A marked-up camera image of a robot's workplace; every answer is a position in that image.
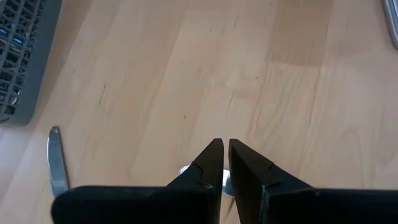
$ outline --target wooden surface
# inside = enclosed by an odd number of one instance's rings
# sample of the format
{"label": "wooden surface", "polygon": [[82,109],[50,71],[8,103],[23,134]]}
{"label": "wooden surface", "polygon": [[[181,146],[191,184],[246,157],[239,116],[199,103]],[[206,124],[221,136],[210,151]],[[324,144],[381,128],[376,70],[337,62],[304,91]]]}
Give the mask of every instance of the wooden surface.
{"label": "wooden surface", "polygon": [[74,187],[164,185],[221,137],[398,189],[397,62],[378,0],[64,0],[35,117],[0,129],[0,223],[51,223],[53,125]]}

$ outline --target silver metal part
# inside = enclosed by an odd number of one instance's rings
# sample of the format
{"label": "silver metal part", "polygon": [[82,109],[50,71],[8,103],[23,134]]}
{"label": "silver metal part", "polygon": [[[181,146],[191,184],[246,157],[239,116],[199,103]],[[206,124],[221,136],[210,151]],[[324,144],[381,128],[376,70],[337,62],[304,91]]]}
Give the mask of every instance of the silver metal part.
{"label": "silver metal part", "polygon": [[[180,174],[182,174],[189,166],[183,166],[180,168]],[[224,169],[223,171],[223,194],[234,197],[234,192],[232,189],[231,176],[229,170]]]}
{"label": "silver metal part", "polygon": [[382,0],[392,43],[398,49],[398,0]]}
{"label": "silver metal part", "polygon": [[[8,103],[10,105],[15,105],[18,101],[18,96],[19,96],[19,92],[14,90],[12,92],[10,98],[8,99]],[[6,97],[5,95],[1,95],[0,101],[4,101],[5,97]],[[12,111],[9,108],[6,108],[5,113],[0,114],[0,123],[7,121],[10,118],[9,114],[12,114]]]}
{"label": "silver metal part", "polygon": [[57,197],[69,189],[59,127],[52,127],[50,130],[47,141],[47,162],[52,193]]}

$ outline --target metal object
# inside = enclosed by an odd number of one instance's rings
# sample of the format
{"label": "metal object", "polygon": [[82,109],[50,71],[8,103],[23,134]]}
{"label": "metal object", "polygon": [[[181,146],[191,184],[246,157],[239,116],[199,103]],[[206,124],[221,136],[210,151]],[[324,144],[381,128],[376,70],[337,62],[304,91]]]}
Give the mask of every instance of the metal object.
{"label": "metal object", "polygon": [[[181,167],[179,174],[181,175],[188,168],[189,168],[189,166]],[[224,169],[224,171],[223,171],[223,194],[234,197],[234,192],[233,192],[232,183],[231,183],[231,176],[229,174],[228,169]]]}
{"label": "metal object", "polygon": [[52,127],[50,130],[47,141],[47,161],[52,193],[54,197],[57,197],[69,189],[59,127]]}
{"label": "metal object", "polygon": [[383,0],[383,5],[392,43],[398,49],[398,0]]}
{"label": "metal object", "polygon": [[[19,92],[14,90],[13,94],[8,99],[8,103],[10,105],[15,105],[18,101],[18,96],[19,96]],[[0,101],[4,100],[5,97],[6,97],[5,95],[0,95]],[[11,113],[12,113],[12,111],[9,108],[6,108],[5,113],[0,114],[0,123],[2,123],[3,121],[7,121],[10,118],[9,114],[11,114]]]}

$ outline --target gray dish rack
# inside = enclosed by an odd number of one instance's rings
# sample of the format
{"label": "gray dish rack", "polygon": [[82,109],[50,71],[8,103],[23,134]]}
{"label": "gray dish rack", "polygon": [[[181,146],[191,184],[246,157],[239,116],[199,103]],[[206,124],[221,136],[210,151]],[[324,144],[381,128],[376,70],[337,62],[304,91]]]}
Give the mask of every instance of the gray dish rack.
{"label": "gray dish rack", "polygon": [[61,0],[0,0],[0,125],[33,117]]}

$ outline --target wooden table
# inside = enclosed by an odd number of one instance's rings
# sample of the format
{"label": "wooden table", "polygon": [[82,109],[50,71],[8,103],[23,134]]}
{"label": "wooden table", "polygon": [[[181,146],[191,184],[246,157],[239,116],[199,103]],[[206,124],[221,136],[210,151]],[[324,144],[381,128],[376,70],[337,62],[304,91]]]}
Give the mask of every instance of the wooden table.
{"label": "wooden table", "polygon": [[0,223],[51,223],[53,125],[73,187],[165,185],[220,137],[317,187],[397,189],[397,99],[378,0],[64,0],[35,118],[0,129]]}

